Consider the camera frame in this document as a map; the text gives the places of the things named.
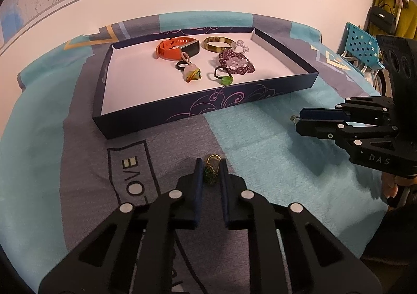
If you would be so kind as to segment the right hand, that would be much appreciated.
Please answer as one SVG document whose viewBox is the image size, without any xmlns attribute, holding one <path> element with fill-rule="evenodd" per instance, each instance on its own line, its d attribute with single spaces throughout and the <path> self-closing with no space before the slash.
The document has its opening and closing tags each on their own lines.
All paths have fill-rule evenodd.
<svg viewBox="0 0 417 294">
<path fill-rule="evenodd" d="M 409 188 L 414 183 L 414 179 L 382 173 L 382 194 L 387 199 L 390 210 L 403 207 L 406 204 Z"/>
</svg>

